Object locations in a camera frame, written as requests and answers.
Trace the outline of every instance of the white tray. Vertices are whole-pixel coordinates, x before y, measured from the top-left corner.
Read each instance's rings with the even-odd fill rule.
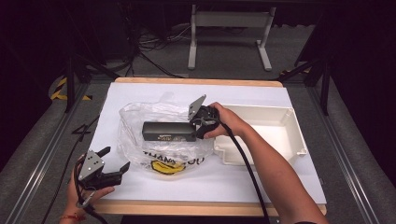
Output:
[[[293,108],[247,105],[225,105],[224,107],[230,108],[241,119],[249,123],[291,165],[307,153]],[[247,155],[249,163],[254,164],[247,146],[239,137],[236,139]],[[245,165],[230,137],[216,137],[214,149],[215,153],[222,157],[224,164]]]

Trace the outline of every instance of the person's right hand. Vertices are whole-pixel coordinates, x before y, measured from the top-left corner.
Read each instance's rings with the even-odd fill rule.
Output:
[[[244,129],[249,127],[249,125],[239,118],[232,110],[225,108],[221,104],[215,102],[209,106],[215,107],[219,111],[221,122],[225,123],[233,131],[233,135],[240,136],[244,133]],[[204,138],[213,138],[220,135],[228,135],[221,124],[212,132],[206,133]]]

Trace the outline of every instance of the table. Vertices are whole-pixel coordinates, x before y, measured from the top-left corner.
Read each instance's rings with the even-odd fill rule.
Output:
[[[126,162],[115,149],[117,147],[118,110],[136,99],[153,102],[161,92],[185,90],[190,91],[185,92],[183,96],[178,96],[178,99],[187,99],[188,96],[196,94],[201,95],[199,91],[204,91],[207,94],[205,104],[214,100],[234,104],[235,102],[241,102],[241,99],[243,99],[243,104],[246,105],[291,106],[286,89],[282,88],[282,84],[276,81],[118,78],[109,89],[90,146],[90,149],[95,151],[111,146],[110,153],[103,157],[106,162],[105,173],[117,171]],[[238,91],[238,96],[227,96],[230,90]],[[205,160],[205,166],[197,167],[191,170],[189,174],[180,176],[162,176],[131,167],[124,174],[122,184],[116,186],[116,191],[98,202],[95,206],[96,211],[104,214],[124,215],[262,216],[262,209],[246,167],[225,166],[220,164],[219,161],[220,159],[217,156],[209,156]],[[307,191],[316,200],[322,213],[326,214],[326,200],[309,153],[304,156],[302,163],[294,166],[297,170],[302,167],[313,169],[313,175],[301,171],[302,174],[299,177]],[[269,216],[277,216],[277,212],[269,202],[268,197],[263,194],[263,198]]]

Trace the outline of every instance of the gray floor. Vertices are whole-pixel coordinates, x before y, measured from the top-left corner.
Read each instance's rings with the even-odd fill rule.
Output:
[[[190,46],[188,39],[182,39],[161,50],[152,50],[146,55],[168,71],[192,78],[270,79],[277,77],[282,70],[293,68],[292,65],[312,29],[313,27],[284,26],[271,30],[266,49],[273,66],[272,72],[263,70],[254,43],[262,34],[262,31],[257,29],[248,29],[238,35],[219,29],[201,31],[198,36],[196,69],[193,71],[187,69]],[[136,58],[128,76],[153,77],[160,74],[152,64]],[[0,223],[6,223],[10,214],[13,216],[9,223],[12,223],[12,220],[16,220],[15,223],[41,222],[56,190],[66,158],[77,141],[78,136],[71,132],[82,124],[88,124],[99,114],[106,99],[108,85],[104,81],[94,79],[84,92],[92,95],[93,99],[79,101],[76,110],[69,114],[64,114],[65,101],[53,101],[52,106],[29,132],[0,174]],[[317,109],[316,95],[320,91],[320,83],[314,89],[295,83],[284,85],[296,110],[318,176],[323,182],[322,187],[328,201],[327,218],[330,222],[396,223],[396,215],[393,212],[396,190],[373,159],[333,83],[329,97],[329,117],[321,116]],[[59,124],[66,119],[69,122],[63,134],[54,139],[53,134],[59,132]],[[336,133],[335,138],[331,135],[332,130]],[[71,161],[75,161],[87,150],[91,139],[92,133],[78,143]],[[43,170],[39,177],[32,176],[46,149],[49,148],[49,143],[54,140],[58,144],[54,147],[53,157],[49,157],[48,169]],[[350,163],[352,169],[348,169],[346,163]],[[66,176],[69,176],[70,169],[71,165],[68,166]],[[31,177],[38,180],[35,185],[37,188],[29,194],[31,197],[20,198]],[[65,186],[63,183],[47,223],[56,223],[62,213]],[[21,207],[24,208],[21,215],[16,216]],[[105,215],[105,218],[109,223],[120,223],[122,216]],[[135,223],[145,223],[142,218],[133,218]],[[89,218],[87,223],[96,222]]]

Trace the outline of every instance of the person's right arm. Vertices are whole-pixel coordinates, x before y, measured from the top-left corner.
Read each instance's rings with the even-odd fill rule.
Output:
[[[300,178],[282,155],[233,111],[218,103],[211,106],[219,111],[221,122],[227,124],[233,134],[240,136],[247,145],[265,192],[279,213],[281,223],[299,221],[328,223],[306,192]],[[227,135],[221,125],[216,130],[206,133],[205,138],[219,135]]]

